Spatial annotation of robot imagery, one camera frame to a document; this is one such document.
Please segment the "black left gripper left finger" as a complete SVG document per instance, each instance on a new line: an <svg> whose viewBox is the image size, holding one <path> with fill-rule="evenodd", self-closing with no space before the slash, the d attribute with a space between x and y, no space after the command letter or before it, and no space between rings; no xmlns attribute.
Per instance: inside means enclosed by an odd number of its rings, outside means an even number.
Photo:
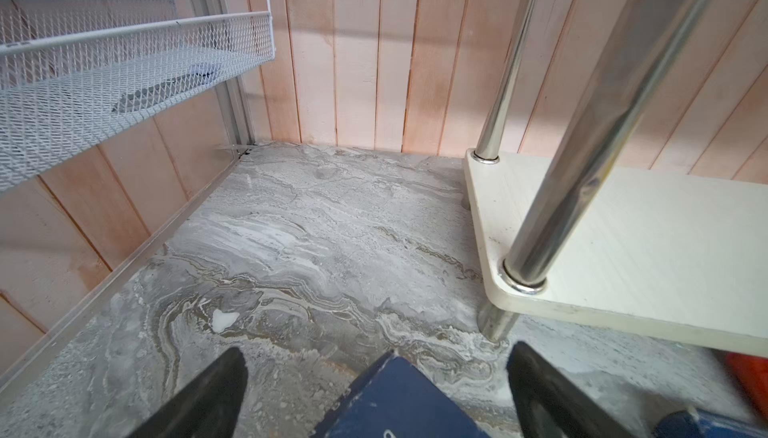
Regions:
<svg viewBox="0 0 768 438"><path fill-rule="evenodd" d="M231 437L248 381L245 357L237 347L222 353L132 437Z"/></svg>

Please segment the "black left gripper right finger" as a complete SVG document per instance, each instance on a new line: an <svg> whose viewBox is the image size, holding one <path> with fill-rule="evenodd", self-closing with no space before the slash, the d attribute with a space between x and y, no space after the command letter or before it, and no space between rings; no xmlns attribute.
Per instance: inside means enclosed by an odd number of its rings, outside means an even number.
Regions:
<svg viewBox="0 0 768 438"><path fill-rule="evenodd" d="M506 370L525 437L629 437L631 433L524 341Z"/></svg>

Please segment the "white two-tier shelf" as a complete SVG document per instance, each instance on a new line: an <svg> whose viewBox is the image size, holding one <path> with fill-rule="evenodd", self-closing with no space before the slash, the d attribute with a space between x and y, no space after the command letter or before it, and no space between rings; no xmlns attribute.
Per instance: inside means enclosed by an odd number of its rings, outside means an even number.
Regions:
<svg viewBox="0 0 768 438"><path fill-rule="evenodd" d="M535 0L465 177L481 333L530 315L767 353L767 189L617 165L711 0L627 0L552 159L502 153Z"/></svg>

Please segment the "blue Barilla spaghetti bag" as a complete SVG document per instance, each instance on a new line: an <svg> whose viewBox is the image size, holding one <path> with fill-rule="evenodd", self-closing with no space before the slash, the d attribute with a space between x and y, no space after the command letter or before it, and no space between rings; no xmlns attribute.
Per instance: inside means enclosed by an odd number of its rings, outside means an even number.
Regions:
<svg viewBox="0 0 768 438"><path fill-rule="evenodd" d="M704 410L671 413L654 427L656 438L767 438L767 430Z"/></svg>

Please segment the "blue Barilla rigatoni box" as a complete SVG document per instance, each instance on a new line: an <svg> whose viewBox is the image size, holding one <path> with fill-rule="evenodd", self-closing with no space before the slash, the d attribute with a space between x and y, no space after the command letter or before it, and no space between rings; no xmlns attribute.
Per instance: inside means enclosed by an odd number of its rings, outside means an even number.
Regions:
<svg viewBox="0 0 768 438"><path fill-rule="evenodd" d="M342 392L313 437L485 437L477 423L407 359L389 350Z"/></svg>

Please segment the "red spaghetti bag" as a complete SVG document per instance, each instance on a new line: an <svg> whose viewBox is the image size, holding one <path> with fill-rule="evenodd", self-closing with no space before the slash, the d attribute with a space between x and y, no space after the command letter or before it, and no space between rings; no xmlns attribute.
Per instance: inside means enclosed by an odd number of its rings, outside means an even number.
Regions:
<svg viewBox="0 0 768 438"><path fill-rule="evenodd" d="M728 353L726 362L764 418L768 416L768 360Z"/></svg>

